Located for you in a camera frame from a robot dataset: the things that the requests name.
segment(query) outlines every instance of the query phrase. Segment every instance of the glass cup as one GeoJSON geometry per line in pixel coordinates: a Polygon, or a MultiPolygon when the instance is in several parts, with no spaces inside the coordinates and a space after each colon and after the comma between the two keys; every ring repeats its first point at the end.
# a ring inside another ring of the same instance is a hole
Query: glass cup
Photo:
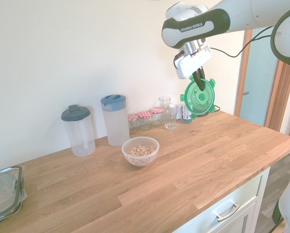
{"type": "Polygon", "coordinates": [[[177,105],[168,103],[163,106],[164,109],[164,126],[168,130],[176,128],[177,105]]]}
{"type": "Polygon", "coordinates": [[[163,108],[165,104],[171,103],[171,97],[169,96],[161,96],[159,98],[159,106],[163,108]]]}

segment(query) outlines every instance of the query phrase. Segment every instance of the black cable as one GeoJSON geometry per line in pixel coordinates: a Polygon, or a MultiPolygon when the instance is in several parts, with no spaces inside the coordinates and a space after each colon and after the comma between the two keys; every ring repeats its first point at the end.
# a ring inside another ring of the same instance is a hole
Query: black cable
{"type": "Polygon", "coordinates": [[[221,107],[218,107],[217,105],[214,105],[216,108],[218,108],[218,109],[216,109],[214,112],[218,112],[219,110],[221,110],[221,107]]]}
{"type": "Polygon", "coordinates": [[[237,57],[237,56],[239,56],[242,52],[243,52],[243,50],[251,43],[251,42],[253,42],[253,41],[256,41],[256,40],[260,40],[260,39],[263,39],[263,38],[265,38],[265,37],[269,37],[269,36],[271,36],[271,35],[266,35],[266,36],[262,36],[262,37],[260,37],[260,38],[257,38],[260,34],[262,34],[264,31],[266,31],[266,30],[268,30],[268,29],[270,29],[270,28],[272,28],[273,26],[270,26],[270,27],[268,27],[268,28],[265,28],[264,30],[262,30],[262,31],[260,31],[257,35],[255,35],[249,42],[247,42],[246,43],[246,45],[241,49],[241,51],[236,55],[236,56],[232,56],[232,55],[229,55],[228,53],[226,53],[226,52],[224,52],[224,51],[222,51],[222,50],[219,50],[219,49],[216,49],[216,48],[211,48],[212,50],[217,50],[217,51],[219,51],[219,52],[222,52],[222,53],[224,53],[224,54],[226,54],[227,56],[229,56],[229,57],[233,57],[233,58],[235,58],[235,57],[237,57]]]}

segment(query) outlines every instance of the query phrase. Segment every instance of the dark gray pitcher lid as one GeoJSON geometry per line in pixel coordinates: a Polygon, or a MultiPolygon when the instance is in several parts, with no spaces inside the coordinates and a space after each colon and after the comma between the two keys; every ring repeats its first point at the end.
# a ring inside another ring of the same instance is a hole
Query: dark gray pitcher lid
{"type": "Polygon", "coordinates": [[[78,107],[78,105],[71,105],[68,110],[62,112],[61,119],[64,121],[78,121],[90,115],[90,111],[85,107],[78,107]]]}

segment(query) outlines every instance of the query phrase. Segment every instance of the glass container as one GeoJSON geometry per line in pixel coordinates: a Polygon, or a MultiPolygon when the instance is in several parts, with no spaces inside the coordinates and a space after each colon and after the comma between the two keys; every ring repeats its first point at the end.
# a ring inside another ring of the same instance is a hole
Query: glass container
{"type": "Polygon", "coordinates": [[[147,131],[151,129],[151,113],[149,111],[139,112],[137,114],[139,121],[139,129],[141,131],[147,131]]]}

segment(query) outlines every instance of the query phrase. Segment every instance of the cabinet drawer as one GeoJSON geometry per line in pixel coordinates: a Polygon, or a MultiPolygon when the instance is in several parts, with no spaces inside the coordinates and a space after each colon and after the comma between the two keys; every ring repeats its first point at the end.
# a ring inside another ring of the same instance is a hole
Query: cabinet drawer
{"type": "Polygon", "coordinates": [[[261,202],[269,170],[270,168],[258,174],[173,233],[208,233],[228,224],[252,203],[261,202]]]}

